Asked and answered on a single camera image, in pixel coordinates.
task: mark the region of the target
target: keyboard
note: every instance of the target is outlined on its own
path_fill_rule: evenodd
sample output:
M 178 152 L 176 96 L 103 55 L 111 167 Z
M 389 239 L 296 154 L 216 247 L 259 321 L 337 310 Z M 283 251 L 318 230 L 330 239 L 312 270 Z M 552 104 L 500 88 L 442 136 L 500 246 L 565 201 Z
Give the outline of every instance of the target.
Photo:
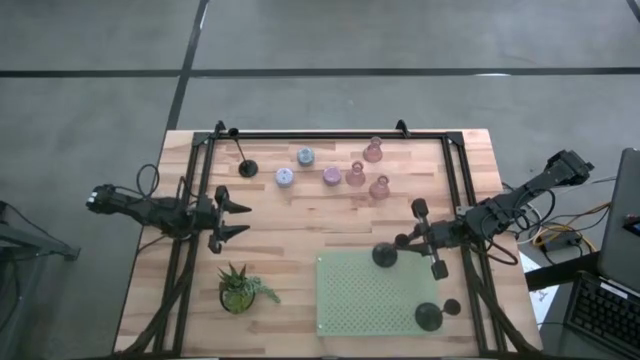
M 564 321 L 611 350 L 640 358 L 640 299 L 633 294 L 581 273 L 573 283 Z

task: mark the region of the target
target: plant pot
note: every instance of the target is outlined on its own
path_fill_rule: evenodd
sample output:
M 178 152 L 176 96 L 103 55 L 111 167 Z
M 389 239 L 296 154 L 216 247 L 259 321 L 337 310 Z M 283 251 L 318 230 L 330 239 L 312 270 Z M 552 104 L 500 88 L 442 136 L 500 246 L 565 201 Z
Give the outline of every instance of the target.
M 224 291 L 220 291 L 220 297 L 219 297 L 219 299 L 220 299 L 220 305 L 222 305 L 222 308 L 223 308 L 223 309 L 225 309 L 227 312 L 229 312 L 229 313 L 231 313 L 231 314 L 234 314 L 234 313 L 233 313 L 233 312 L 232 312 L 232 311 L 227 307 L 227 305 L 224 303 L 224 294 L 225 294 L 226 292 L 227 292 L 226 290 L 224 290 Z M 253 301 L 254 301 L 255 299 L 256 299 L 256 293 L 255 293 L 255 292 L 254 292 L 254 293 L 251 293 L 251 301 L 249 302 L 249 305 L 247 305 L 246 309 L 244 309 L 242 312 L 245 312 L 245 311 L 249 310 L 249 308 L 251 307 L 251 305 L 253 305 Z

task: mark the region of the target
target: black suction cup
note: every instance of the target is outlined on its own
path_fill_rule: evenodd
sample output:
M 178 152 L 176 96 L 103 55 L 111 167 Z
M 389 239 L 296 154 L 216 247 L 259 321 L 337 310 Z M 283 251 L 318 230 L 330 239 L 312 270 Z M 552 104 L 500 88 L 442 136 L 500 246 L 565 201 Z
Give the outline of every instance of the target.
M 436 331 L 442 326 L 442 313 L 433 303 L 418 305 L 415 318 L 418 325 L 425 331 Z
M 391 267 L 398 260 L 398 251 L 389 243 L 380 243 L 373 248 L 373 262 L 380 267 Z
M 460 314 L 460 303 L 456 299 L 449 299 L 444 302 L 443 311 L 449 315 L 456 316 Z
M 258 173 L 258 164 L 253 160 L 244 160 L 238 166 L 238 173 L 242 177 L 253 177 Z

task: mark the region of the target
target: yellow cable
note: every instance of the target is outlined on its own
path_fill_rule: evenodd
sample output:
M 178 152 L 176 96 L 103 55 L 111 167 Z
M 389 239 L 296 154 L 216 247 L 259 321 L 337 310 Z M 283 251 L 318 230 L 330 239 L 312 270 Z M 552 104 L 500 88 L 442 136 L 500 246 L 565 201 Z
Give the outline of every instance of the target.
M 569 222 L 564 224 L 564 226 L 571 225 L 572 223 L 574 223 L 576 220 L 580 219 L 583 216 L 591 215 L 591 214 L 595 214 L 597 212 L 600 212 L 600 211 L 604 210 L 606 207 L 608 207 L 609 205 L 611 205 L 611 202 L 606 202 L 604 204 L 600 204 L 600 205 L 594 207 L 591 210 L 587 210 L 587 211 L 583 212 L 582 214 L 576 215 L 571 220 L 569 220 Z M 540 236 L 542 236 L 542 234 L 544 234 L 544 233 L 546 233 L 548 231 L 553 231 L 553 226 L 545 227 L 545 229 L 542 232 L 540 232 L 540 234 L 538 235 L 538 238 L 540 238 Z M 560 232 L 557 232 L 556 234 L 552 235 L 549 239 L 547 239 L 546 242 L 552 241 L 553 239 L 555 239 L 559 235 L 560 235 Z M 533 244 L 536 245 L 536 246 L 540 246 L 540 245 L 542 245 L 542 242 L 534 240 Z M 595 247 L 593 247 L 593 245 L 590 245 L 589 247 L 591 247 L 591 249 L 593 251 L 595 251 Z
M 584 240 L 585 243 L 587 243 L 587 245 L 589 246 L 589 248 L 591 249 L 591 252 L 596 252 L 598 250 L 596 250 L 596 247 L 593 246 L 593 243 L 591 241 L 589 241 L 589 239 L 587 239 L 586 237 L 582 237 L 582 240 Z

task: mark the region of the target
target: potted plant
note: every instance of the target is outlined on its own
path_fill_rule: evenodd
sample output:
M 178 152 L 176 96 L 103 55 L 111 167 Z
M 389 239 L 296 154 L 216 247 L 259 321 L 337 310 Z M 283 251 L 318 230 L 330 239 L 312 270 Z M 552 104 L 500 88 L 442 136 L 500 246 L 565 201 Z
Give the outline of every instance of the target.
M 262 284 L 262 280 L 257 276 L 246 276 L 247 265 L 242 267 L 240 272 L 229 263 L 231 274 L 220 270 L 220 304 L 232 314 L 240 314 L 251 307 L 255 297 L 263 293 L 276 303 L 280 303 L 280 298 L 273 289 Z

